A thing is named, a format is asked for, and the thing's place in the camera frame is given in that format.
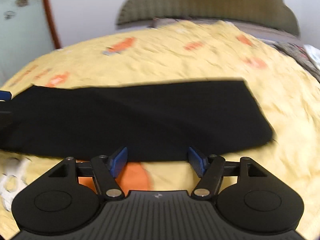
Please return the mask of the frosted glass wardrobe door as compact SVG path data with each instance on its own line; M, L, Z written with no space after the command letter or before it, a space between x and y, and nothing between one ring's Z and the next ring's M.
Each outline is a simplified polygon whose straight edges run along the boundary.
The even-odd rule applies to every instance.
M1 85L54 50L43 0L1 0Z

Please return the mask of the brown wooden door frame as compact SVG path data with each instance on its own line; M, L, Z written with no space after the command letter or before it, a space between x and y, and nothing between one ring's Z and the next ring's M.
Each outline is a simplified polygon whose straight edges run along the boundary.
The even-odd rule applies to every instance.
M42 1L43 1L44 12L46 15L46 20L48 23L48 28L49 28L49 32L50 32L50 35L52 38L54 48L61 49L61 43L60 43L59 37L57 35L57 31L56 31L56 27L55 27L55 23L54 23L54 18L53 18L51 6L50 6L50 1L49 0L42 0Z

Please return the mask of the black pants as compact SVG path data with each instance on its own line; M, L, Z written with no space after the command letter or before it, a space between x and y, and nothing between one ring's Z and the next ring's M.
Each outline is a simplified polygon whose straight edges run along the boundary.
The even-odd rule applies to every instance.
M273 128L242 80L77 89L31 86L1 102L1 149L89 160L125 146L129 161L182 161L267 144Z

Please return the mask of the olive green padded headboard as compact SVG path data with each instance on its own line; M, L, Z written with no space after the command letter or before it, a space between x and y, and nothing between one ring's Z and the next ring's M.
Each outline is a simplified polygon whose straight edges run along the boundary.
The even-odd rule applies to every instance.
M300 36L298 20L283 0L127 0L116 24L183 16L250 22Z

